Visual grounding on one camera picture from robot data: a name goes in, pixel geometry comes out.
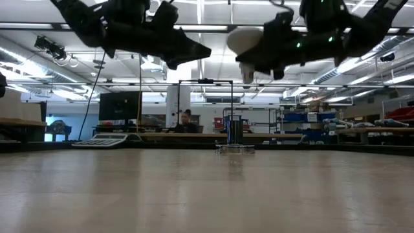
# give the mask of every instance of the monitor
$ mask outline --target monitor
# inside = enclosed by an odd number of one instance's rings
[[[142,112],[142,93],[125,91],[119,93],[102,93],[99,103],[99,120],[128,120],[137,119]]]

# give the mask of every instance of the man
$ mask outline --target man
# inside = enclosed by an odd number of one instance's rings
[[[176,133],[198,133],[198,127],[191,123],[191,110],[187,109],[181,113],[182,124],[177,125],[174,132]]]

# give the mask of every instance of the black frame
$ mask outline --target black frame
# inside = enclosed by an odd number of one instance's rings
[[[231,110],[231,115],[232,115],[232,119],[233,119],[233,80],[210,80],[213,83],[230,83],[230,87],[231,87],[231,98],[232,101],[230,102],[230,106],[232,108]],[[182,82],[197,82],[197,83],[205,83],[205,80],[179,80],[179,84],[177,86],[178,88],[178,95],[177,95],[177,125],[180,124],[180,86]]]

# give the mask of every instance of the black cable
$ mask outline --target black cable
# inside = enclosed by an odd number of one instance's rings
[[[289,6],[285,6],[285,0],[281,0],[280,4],[275,3],[274,0],[269,0],[269,2],[272,3],[272,5],[276,7],[281,7],[281,8],[288,10],[292,14],[295,13],[295,11],[292,8],[290,8]]]
[[[105,55],[106,55],[106,52],[103,54],[101,66],[99,67],[98,75],[96,76],[96,80],[95,80],[95,83],[93,84],[93,88],[92,88],[92,91],[91,91],[91,95],[89,96],[88,106],[86,108],[85,118],[83,119],[82,127],[80,128],[78,140],[80,140],[80,137],[82,135],[82,130],[83,130],[83,127],[85,125],[86,118],[88,117],[89,106],[91,106],[92,94],[93,94],[93,91],[95,90],[96,83],[98,83],[99,75],[101,74],[101,70],[102,70],[102,65],[104,65]]]

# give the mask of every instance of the keyboard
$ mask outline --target keyboard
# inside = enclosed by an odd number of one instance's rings
[[[100,133],[89,140],[75,142],[77,148],[110,148],[126,141],[128,134],[124,133]]]

